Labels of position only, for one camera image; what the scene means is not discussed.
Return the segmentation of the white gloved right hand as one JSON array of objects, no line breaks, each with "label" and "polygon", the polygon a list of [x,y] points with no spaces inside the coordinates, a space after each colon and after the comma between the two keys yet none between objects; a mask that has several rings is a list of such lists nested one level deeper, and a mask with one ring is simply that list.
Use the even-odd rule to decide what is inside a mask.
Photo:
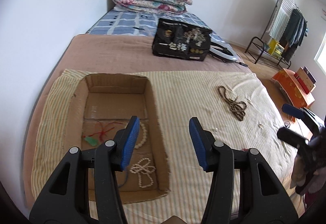
[{"label": "white gloved right hand", "polygon": [[296,193],[316,194],[325,185],[325,137],[312,137],[304,146],[298,145],[291,176]]}]

